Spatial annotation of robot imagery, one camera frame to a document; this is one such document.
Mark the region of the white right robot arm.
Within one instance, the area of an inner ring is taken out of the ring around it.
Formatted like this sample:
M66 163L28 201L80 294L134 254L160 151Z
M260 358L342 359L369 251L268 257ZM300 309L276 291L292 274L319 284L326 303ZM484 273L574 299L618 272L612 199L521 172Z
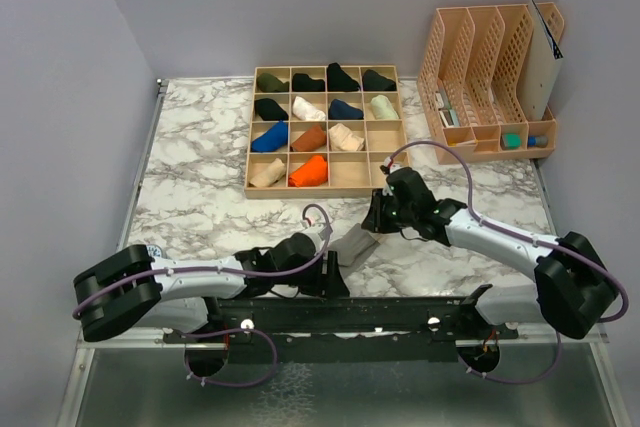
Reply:
M566 337L582 339L619 295L584 236L535 237L481 217L463 202L438 200L410 167L390 173L385 187L373 190L361 226L376 234L411 228L421 240L479 253L528 278L521 286L485 288L460 312L461 330L472 338L496 325L546 323Z

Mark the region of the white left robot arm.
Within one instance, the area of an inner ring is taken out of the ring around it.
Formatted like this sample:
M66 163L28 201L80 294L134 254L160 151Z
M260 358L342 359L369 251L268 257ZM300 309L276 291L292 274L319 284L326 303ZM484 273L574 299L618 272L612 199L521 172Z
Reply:
M124 248L73 280L73 316L87 342L117 337L134 327L168 328L206 342L220 332L215 299L255 298L276 285L307 296L348 290L330 228L309 226L273 247L254 247L212 261L158 257L142 244Z

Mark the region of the beige boxer underwear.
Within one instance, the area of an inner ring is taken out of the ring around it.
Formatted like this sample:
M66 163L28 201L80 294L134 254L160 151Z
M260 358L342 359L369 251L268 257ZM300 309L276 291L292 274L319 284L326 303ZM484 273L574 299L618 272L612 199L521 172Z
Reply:
M365 139L342 123L330 127L328 136L333 151L358 152L364 149Z

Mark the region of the grey underwear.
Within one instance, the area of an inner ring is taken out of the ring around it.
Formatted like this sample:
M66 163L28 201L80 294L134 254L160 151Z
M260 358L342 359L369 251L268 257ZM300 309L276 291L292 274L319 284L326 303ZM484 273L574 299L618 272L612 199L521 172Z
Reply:
M380 246L379 237L354 224L345 235L333 241L329 250L335 252L341 268L360 267Z

